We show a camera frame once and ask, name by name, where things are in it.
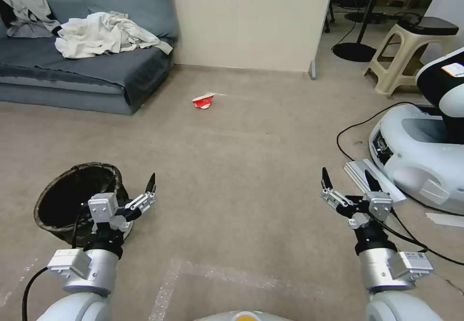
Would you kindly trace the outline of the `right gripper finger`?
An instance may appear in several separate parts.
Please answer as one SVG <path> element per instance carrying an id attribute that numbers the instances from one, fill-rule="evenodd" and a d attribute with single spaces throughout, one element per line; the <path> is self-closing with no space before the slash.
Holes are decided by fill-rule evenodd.
<path id="1" fill-rule="evenodd" d="M 336 211 L 359 211 L 360 197 L 354 195 L 343 195 L 335 190 L 326 167 L 322 168 L 320 196 Z"/>
<path id="2" fill-rule="evenodd" d="M 378 180 L 368 171 L 364 171 L 364 175 L 370 192 L 380 192 L 380 184 Z"/>

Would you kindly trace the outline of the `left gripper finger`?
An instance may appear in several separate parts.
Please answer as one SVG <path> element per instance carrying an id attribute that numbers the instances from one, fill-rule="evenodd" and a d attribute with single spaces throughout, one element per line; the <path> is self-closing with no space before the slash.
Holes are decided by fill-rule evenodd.
<path id="1" fill-rule="evenodd" d="M 157 201 L 156 197 L 156 173 L 153 173 L 146 185 L 145 193 L 139 195 L 134 200 L 125 205 L 125 209 L 135 211 L 136 209 L 140 210 L 141 213 L 144 213 L 148 210 L 153 203 Z"/>

